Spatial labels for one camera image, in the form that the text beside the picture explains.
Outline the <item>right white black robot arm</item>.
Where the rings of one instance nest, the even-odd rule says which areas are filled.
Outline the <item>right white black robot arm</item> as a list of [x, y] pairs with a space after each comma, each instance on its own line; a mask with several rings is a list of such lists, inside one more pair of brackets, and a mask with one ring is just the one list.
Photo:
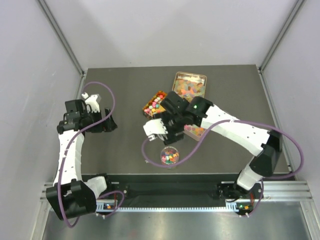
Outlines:
[[239, 123], [236, 117], [201, 96], [187, 101], [171, 91], [160, 104], [165, 110], [158, 117], [168, 132], [164, 137], [166, 145], [181, 140], [186, 125], [196, 125], [222, 135], [253, 155], [252, 160], [240, 171], [231, 197], [245, 198], [256, 182], [274, 174], [283, 145], [283, 136], [278, 131]]

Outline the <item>clear plastic jar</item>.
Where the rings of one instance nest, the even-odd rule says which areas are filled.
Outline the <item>clear plastic jar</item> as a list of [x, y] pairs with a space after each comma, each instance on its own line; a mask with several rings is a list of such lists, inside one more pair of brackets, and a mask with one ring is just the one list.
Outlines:
[[180, 152], [173, 146], [166, 146], [160, 153], [162, 165], [171, 166], [179, 162]]

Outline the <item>pink tin of bright gummies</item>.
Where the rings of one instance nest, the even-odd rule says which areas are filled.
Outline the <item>pink tin of bright gummies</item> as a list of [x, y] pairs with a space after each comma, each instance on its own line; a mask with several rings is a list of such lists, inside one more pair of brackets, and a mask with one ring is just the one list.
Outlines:
[[204, 128], [198, 127], [196, 125], [185, 125], [184, 126], [184, 133], [197, 142], [202, 138], [204, 132], [205, 132]]

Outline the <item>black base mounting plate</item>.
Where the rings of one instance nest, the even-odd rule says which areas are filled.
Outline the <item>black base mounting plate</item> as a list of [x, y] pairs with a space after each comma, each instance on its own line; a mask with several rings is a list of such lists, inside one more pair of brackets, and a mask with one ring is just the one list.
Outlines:
[[236, 189], [233, 182], [111, 182], [109, 190], [122, 191], [127, 199], [140, 196], [206, 196], [213, 200], [258, 199], [262, 193], [260, 183], [249, 191]]

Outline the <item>gold tin of star candies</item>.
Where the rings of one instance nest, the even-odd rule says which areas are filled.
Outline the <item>gold tin of star candies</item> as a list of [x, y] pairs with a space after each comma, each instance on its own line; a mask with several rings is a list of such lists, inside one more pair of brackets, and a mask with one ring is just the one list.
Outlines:
[[142, 108], [142, 114], [149, 120], [153, 118], [155, 114], [165, 112], [165, 108], [161, 105], [162, 101], [166, 98], [167, 93], [164, 91], [158, 91], [149, 102]]

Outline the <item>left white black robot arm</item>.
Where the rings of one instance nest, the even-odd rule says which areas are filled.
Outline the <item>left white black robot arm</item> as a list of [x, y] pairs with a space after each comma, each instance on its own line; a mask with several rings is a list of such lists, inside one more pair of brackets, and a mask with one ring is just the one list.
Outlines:
[[103, 119], [99, 94], [65, 102], [66, 112], [57, 125], [59, 139], [58, 168], [53, 185], [45, 196], [60, 220], [94, 213], [99, 196], [109, 198], [114, 191], [103, 176], [83, 181], [81, 174], [82, 146], [86, 133], [114, 131], [118, 126], [105, 108]]

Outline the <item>gold tin of pastel gummies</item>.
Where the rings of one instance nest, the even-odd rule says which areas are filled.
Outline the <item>gold tin of pastel gummies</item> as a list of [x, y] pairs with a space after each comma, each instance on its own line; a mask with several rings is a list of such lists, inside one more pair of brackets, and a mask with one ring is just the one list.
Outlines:
[[178, 71], [175, 75], [172, 91], [189, 102], [194, 97], [205, 97], [207, 76]]

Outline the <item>aluminium front rail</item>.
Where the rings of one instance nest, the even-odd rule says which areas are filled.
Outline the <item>aluminium front rail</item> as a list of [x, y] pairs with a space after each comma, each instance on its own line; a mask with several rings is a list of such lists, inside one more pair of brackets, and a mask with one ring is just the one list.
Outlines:
[[96, 200], [96, 214], [116, 212], [234, 212], [248, 216], [262, 202], [304, 202], [312, 195], [303, 181], [265, 181], [258, 199], [214, 200], [208, 196], [138, 196], [126, 198], [121, 190], [107, 188]]

